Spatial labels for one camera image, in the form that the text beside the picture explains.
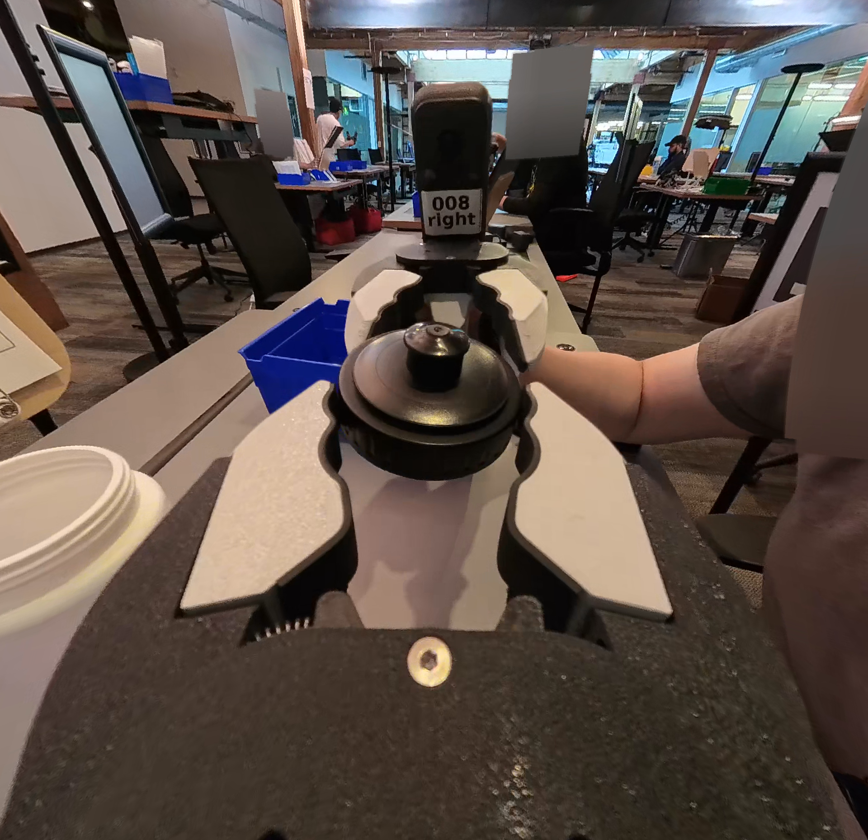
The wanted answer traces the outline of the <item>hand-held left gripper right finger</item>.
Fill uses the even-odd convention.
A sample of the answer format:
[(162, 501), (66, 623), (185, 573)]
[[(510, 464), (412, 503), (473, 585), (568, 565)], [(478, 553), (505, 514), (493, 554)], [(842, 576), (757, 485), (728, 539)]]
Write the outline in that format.
[(525, 393), (506, 535), (591, 608), (667, 621), (673, 607), (623, 456), (541, 383)]

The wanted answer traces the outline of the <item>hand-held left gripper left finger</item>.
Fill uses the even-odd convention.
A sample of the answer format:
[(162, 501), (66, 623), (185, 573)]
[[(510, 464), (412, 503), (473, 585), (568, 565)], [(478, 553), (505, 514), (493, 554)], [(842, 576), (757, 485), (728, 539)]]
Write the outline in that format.
[(334, 393), (315, 382), (236, 447), (180, 599), (184, 614), (260, 606), (285, 617), (279, 589), (333, 551), (323, 591), (346, 590), (356, 547)]

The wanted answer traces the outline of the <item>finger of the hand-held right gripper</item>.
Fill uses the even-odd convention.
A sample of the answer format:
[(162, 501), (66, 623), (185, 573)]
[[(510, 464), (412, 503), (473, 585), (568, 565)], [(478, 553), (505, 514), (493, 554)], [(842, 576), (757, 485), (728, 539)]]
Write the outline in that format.
[(521, 270), (498, 268), (479, 273), (475, 305), (488, 319), (498, 347), (516, 372), (539, 362), (548, 330), (548, 299)]
[(347, 354), (377, 335), (414, 325), (425, 304), (423, 282), (418, 273), (410, 270), (388, 269), (357, 290), (344, 326)]

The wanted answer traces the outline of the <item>black bottle lid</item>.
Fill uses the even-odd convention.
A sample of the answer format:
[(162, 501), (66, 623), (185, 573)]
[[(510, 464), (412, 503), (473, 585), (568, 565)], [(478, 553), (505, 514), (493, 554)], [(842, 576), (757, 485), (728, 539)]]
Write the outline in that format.
[(346, 440), (398, 477), (474, 475), (502, 455), (522, 413), (514, 371), (460, 328), (418, 323), (345, 359), (332, 398)]

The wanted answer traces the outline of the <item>blue plastic bin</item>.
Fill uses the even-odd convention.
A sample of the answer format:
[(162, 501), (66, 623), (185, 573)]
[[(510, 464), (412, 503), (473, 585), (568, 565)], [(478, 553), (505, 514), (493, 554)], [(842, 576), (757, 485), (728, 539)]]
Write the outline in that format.
[(347, 357), (348, 300), (318, 298), (239, 351), (269, 413), (316, 382), (336, 383)]

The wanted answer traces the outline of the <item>white plastic bottle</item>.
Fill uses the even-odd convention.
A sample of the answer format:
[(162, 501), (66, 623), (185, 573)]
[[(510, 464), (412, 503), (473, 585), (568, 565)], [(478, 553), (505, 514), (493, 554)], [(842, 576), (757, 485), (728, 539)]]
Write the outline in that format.
[(160, 485), (104, 448), (46, 448), (2, 462), (2, 806), (72, 634), (165, 509)]

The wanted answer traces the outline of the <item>person's right forearm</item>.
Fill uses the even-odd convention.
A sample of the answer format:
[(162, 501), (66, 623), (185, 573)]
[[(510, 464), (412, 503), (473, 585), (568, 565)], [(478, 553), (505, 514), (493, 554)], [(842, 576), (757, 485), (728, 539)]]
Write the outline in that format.
[(547, 347), (521, 375), (538, 382), (620, 444), (676, 444), (743, 432), (713, 406), (700, 382), (699, 346), (642, 361)]

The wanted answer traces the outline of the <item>grey trash can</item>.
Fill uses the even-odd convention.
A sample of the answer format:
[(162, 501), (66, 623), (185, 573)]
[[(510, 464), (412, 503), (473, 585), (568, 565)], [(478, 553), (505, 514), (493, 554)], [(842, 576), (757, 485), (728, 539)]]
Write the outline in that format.
[(734, 234), (700, 233), (683, 238), (672, 271), (682, 279), (702, 278), (721, 273), (738, 242)]

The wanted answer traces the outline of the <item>brown cardboard box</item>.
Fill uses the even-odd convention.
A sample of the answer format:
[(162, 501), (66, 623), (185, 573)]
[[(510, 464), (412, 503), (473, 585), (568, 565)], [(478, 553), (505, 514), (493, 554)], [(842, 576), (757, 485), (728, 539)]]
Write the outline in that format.
[(730, 325), (748, 285), (748, 278), (712, 273), (696, 305), (695, 318), (716, 325)]

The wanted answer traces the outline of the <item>wooden display board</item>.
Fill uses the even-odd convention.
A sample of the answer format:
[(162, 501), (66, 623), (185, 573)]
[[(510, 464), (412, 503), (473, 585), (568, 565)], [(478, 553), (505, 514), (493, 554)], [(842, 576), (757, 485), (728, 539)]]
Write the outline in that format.
[(67, 390), (70, 378), (63, 342), (1, 278), (1, 424), (46, 412)]

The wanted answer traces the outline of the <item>printed instruction sheet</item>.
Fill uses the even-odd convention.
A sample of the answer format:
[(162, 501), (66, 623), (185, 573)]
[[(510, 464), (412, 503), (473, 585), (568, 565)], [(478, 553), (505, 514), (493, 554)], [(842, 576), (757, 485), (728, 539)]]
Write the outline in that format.
[(1, 390), (12, 396), (60, 370), (54, 359), (1, 313)]

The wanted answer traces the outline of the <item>black board easel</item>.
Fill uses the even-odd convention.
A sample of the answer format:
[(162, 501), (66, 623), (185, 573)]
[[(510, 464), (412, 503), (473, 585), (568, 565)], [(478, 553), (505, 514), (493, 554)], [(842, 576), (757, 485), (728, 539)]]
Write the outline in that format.
[(51, 98), (49, 88), (43, 79), (41, 69), (38, 67), (38, 59), (35, 53), (30, 50), (24, 32), (19, 27), (8, 0), (1, 0), (1, 29), (9, 45), (10, 52), (14, 56), (18, 68), (24, 76), (35, 100), (38, 112), (42, 116), (52, 139), (55, 141), (57, 150), (71, 175), (71, 179), (83, 204), (94, 222), (99, 237), (103, 240), (103, 245), (114, 266), (114, 270), (153, 348), (152, 351), (136, 357), (136, 359), (124, 367), (123, 375), (125, 380), (133, 382), (156, 368), (160, 363), (167, 361), (172, 356), (172, 352), (164, 343), (157, 329), (156, 322), (146, 305), (145, 297), (115, 237), (109, 219), (81, 162), (75, 144), (71, 140), (67, 129), (63, 126), (57, 106)]

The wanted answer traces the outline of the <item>framed grey board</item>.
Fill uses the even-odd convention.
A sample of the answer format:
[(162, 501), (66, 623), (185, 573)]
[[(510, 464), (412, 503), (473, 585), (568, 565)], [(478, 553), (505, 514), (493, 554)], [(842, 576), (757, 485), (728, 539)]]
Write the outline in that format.
[(106, 53), (37, 25), (131, 235), (161, 238), (174, 218)]

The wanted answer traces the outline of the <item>framed marker sign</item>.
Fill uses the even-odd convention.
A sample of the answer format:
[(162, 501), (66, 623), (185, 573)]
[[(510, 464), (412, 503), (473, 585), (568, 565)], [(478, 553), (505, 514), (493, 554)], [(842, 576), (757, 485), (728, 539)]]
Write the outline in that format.
[(842, 152), (806, 156), (769, 229), (733, 322), (804, 293), (843, 162)]

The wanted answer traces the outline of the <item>black floor lamp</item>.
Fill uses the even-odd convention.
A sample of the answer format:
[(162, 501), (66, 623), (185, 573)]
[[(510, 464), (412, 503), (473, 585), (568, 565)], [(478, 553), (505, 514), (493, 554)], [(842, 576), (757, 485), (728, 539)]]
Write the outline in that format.
[(825, 67), (826, 67), (826, 65), (822, 62), (812, 61), (812, 62), (789, 63), (789, 64), (782, 66), (779, 69), (779, 72), (782, 75), (786, 75), (788, 77), (791, 77), (792, 82), (790, 83), (786, 97), (784, 98), (783, 103), (781, 104), (781, 107), (778, 110), (778, 115), (775, 119), (775, 122), (773, 123), (772, 129), (770, 130), (768, 137), (765, 140), (765, 145), (762, 148), (759, 156), (757, 157), (757, 159), (754, 163), (754, 168), (752, 169), (751, 177), (750, 177), (750, 190), (749, 190), (749, 192), (753, 191), (754, 184), (756, 183), (757, 177), (759, 175), (759, 170), (763, 166), (765, 157), (772, 146), (772, 143), (773, 143), (773, 141), (776, 137), (776, 134), (778, 132), (778, 129), (780, 127), (780, 124), (781, 124), (781, 122), (782, 122), (782, 120), (783, 120), (783, 118), (787, 112), (787, 109), (790, 106), (790, 103), (793, 99), (797, 85), (800, 82), (802, 76), (820, 72), (823, 69), (825, 69)]

